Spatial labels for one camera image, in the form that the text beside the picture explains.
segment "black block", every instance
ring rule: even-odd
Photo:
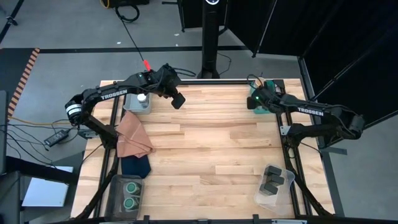
[[[275,195],[278,193],[278,188],[272,184],[263,184],[261,185],[260,191],[266,195]]]
[[[267,176],[266,184],[271,184],[275,187],[284,184],[285,179],[283,177],[280,177],[278,175],[272,174]]]
[[[268,166],[266,168],[265,171],[265,175],[271,175],[271,174],[275,174],[275,175],[281,175],[282,170],[280,168],[274,167],[274,166]]]

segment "yellow cable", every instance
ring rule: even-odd
[[[102,6],[104,6],[105,9],[109,9],[109,0],[107,6],[104,5],[104,2],[102,0],[99,0],[99,2],[101,3]]]
[[[66,122],[59,122],[59,123],[35,123],[35,122],[30,122],[30,121],[25,121],[23,119],[19,119],[19,118],[15,118],[12,116],[8,116],[8,119],[14,119],[16,121],[20,121],[22,123],[26,123],[26,124],[31,124],[31,125],[40,125],[40,126],[46,126],[46,125],[52,125],[52,124],[70,124],[70,123],[66,123]]]

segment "wooden table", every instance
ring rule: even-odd
[[[113,81],[102,81],[108,85]],[[285,89],[304,99],[299,79],[285,79]],[[287,216],[262,208],[254,202],[260,175],[267,164],[285,167],[280,136],[274,114],[254,114],[246,108],[247,85],[180,85],[187,99],[175,110],[170,99],[153,97],[152,113],[139,115],[156,148],[149,156],[152,172],[145,179],[139,219],[151,220],[293,218],[292,205]],[[123,98],[119,102],[120,120]],[[109,123],[113,101],[96,105],[94,117]],[[306,114],[292,113],[294,123],[311,125]],[[317,147],[315,139],[303,142]],[[85,156],[100,145],[89,140]],[[329,212],[333,205],[325,171],[317,151],[300,146],[308,188]],[[77,216],[98,189],[104,149],[91,155],[81,167],[71,217]],[[114,152],[110,155],[109,168]],[[304,214],[302,194],[297,195]],[[105,192],[101,214],[108,193]]]

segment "green lid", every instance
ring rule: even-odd
[[[134,206],[136,206],[136,201],[133,200],[132,198],[126,198],[124,200],[124,208],[132,209]]]
[[[130,182],[130,183],[128,183],[127,186],[126,186],[126,190],[127,190],[127,192],[129,192],[130,194],[131,194],[131,193],[134,193],[134,192],[137,190],[137,188],[138,188],[138,186],[137,186],[137,184],[134,183],[134,182]]]

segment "red tip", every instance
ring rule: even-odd
[[[149,65],[149,62],[147,60],[144,60],[144,65],[147,68],[147,70],[150,71],[150,65]]]

